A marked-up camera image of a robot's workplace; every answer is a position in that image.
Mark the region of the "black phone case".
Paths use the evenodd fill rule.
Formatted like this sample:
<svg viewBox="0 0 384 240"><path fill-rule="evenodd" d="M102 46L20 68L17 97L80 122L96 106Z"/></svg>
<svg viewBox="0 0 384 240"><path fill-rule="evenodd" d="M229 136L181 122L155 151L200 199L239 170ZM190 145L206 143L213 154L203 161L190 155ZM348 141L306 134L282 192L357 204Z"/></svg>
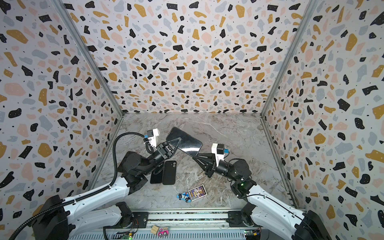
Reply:
<svg viewBox="0 0 384 240"><path fill-rule="evenodd" d="M165 186L174 185L176 182L177 162L166 161L163 171L162 184Z"/></svg>

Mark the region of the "large black phone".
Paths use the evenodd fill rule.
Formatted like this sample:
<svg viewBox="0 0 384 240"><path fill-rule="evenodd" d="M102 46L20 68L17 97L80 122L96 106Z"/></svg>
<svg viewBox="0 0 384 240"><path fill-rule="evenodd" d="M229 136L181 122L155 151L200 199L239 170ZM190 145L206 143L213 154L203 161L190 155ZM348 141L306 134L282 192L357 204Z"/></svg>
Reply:
<svg viewBox="0 0 384 240"><path fill-rule="evenodd" d="M150 184L161 184L163 182L164 163L160 164L151 173Z"/></svg>

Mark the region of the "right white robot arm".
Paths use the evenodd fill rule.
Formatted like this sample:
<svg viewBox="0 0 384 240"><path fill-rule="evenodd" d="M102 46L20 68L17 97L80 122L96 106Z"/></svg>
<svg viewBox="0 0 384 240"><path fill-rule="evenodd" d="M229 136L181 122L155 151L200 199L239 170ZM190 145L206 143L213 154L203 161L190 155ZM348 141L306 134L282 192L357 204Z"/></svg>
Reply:
<svg viewBox="0 0 384 240"><path fill-rule="evenodd" d="M208 177L214 173L227 178L238 199L246 201L241 210L245 225L264 227L284 240L329 240L324 223L313 211L302 211L285 204L266 192L252 179L252 172L244 159L216 161L214 154L201 154L193 160Z"/></svg>

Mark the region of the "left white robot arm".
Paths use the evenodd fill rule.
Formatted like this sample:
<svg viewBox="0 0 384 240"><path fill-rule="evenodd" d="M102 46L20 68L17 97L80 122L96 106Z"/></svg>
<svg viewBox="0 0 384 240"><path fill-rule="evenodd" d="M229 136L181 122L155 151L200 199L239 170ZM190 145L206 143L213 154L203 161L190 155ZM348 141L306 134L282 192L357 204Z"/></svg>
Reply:
<svg viewBox="0 0 384 240"><path fill-rule="evenodd" d="M49 198L28 223L35 239L67 240L98 228L129 226L133 213L123 199L140 190L148 181L146 176L175 155L180 142L180 138L163 142L147 158L128 151L114 165L111 183L64 199Z"/></svg>

